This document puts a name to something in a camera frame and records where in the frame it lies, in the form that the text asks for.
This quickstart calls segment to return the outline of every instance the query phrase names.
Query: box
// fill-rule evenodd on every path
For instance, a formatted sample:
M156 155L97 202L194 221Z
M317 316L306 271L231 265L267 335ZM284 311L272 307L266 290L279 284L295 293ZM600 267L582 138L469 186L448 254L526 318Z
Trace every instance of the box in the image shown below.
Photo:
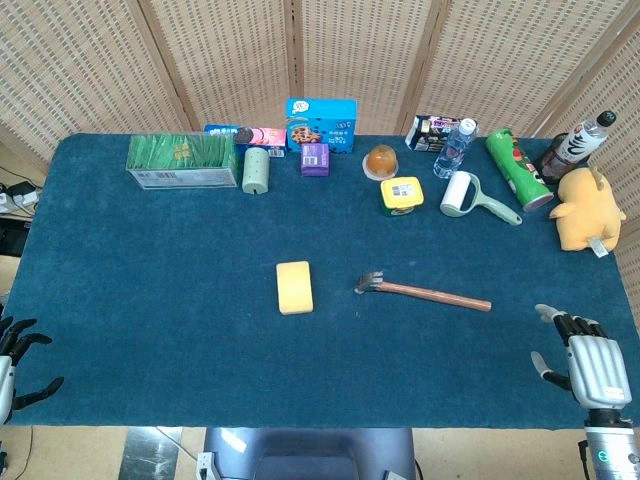
M436 115L416 115L405 143L416 152L439 152L449 133L460 125L460 120Z
M287 153L287 131L284 128L249 128L237 125L207 124L204 131L209 135L233 135L240 155L249 147L260 147L270 157L284 157Z
M329 145L326 143L303 143L301 145L300 172L303 177L326 177L329 175Z
M353 99L290 98L287 100L287 145L327 143L332 153L351 153L358 102Z
M231 135L132 135L127 171L145 189L235 187L239 159Z

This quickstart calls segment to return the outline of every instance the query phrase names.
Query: cable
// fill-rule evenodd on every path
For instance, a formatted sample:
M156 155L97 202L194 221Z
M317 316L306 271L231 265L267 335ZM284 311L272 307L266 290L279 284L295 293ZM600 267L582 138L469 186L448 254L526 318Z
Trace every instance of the cable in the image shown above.
M32 449L33 449L33 425L31 425L31 439L29 440L29 452L27 453L27 459L24 462L24 468L22 469L20 474L13 480L18 480L20 477L22 477L22 475L24 475L24 472L27 471L27 467L29 466L29 460L31 459Z
M25 177L24 175L20 175L19 173L16 173L16 172L12 172L8 168L4 168L3 166L0 166L0 170L4 170L5 172L10 173L11 175L14 175L16 177L24 178L25 180L27 180L31 185L33 185L36 188L42 188L40 185L36 185L35 182L33 180L31 180L29 177Z
M422 475L422 468L418 463L418 459L416 459L415 462L416 462L416 469L418 470L418 476L420 477L420 480L424 480L424 475Z
M587 446L589 443L586 440L578 442L578 450L580 451L580 461L582 462L582 471L584 472L584 478L589 479L589 469L587 468Z
M12 217L19 217L19 218L25 218L27 220L33 220L33 215L30 217L27 217L26 215L17 215L15 213L0 213L0 218L7 218L11 220Z
M20 210L22 210L23 212L25 212L26 214L29 215L29 218L33 217L35 215L35 212L31 212L29 210L27 210L25 207L23 207L22 205L18 205L17 203L15 204L16 207L18 207Z
M162 430L160 430L158 427L154 427L156 430L158 430L162 435L164 435L165 437L167 437L169 439L169 441L171 443L173 443L176 447L178 447L180 450L182 450L184 452L185 455L187 455L189 458L191 458L194 462L198 463L198 459L191 453L189 452L189 450L187 450L186 448L184 448L182 445L180 445L178 442L176 442L173 438L171 438L169 435L167 435L166 433L164 433Z

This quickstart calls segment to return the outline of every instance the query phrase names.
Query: cookie package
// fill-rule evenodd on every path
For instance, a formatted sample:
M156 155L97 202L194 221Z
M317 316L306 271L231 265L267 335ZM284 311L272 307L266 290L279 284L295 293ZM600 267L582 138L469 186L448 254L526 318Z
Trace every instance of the cookie package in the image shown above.
M459 118L416 115L405 143L416 152L439 152L451 133L460 125Z
M236 150L244 155L249 147L260 147L270 157L284 157L287 153L287 132L283 128L249 128L237 125L213 125L204 127L209 135L233 135Z
M304 143L326 143L332 153L351 153L358 101L349 98L290 98L285 112L287 145L294 152Z

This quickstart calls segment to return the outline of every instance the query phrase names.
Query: wooden hammer handle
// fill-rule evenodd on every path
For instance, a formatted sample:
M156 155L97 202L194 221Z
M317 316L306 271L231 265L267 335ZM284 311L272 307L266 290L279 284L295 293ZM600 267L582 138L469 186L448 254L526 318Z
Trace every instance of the wooden hammer handle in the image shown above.
M491 310L491 302L488 302L486 300L462 297L460 295L454 295L452 293L429 290L428 288L410 287L408 285L398 285L396 283L381 282L376 285L376 290L380 292L399 293L401 295L424 298L425 300L448 303L450 305L458 305L460 307L473 308L482 312L488 312Z

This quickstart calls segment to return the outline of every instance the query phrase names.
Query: metal hammer head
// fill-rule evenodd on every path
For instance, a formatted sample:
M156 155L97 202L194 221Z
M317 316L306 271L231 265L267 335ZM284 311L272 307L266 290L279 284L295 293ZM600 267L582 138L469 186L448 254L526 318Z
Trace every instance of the metal hammer head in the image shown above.
M382 283L382 272L365 273L358 279L356 288L353 289L356 293L364 293L371 290L377 290L378 285Z

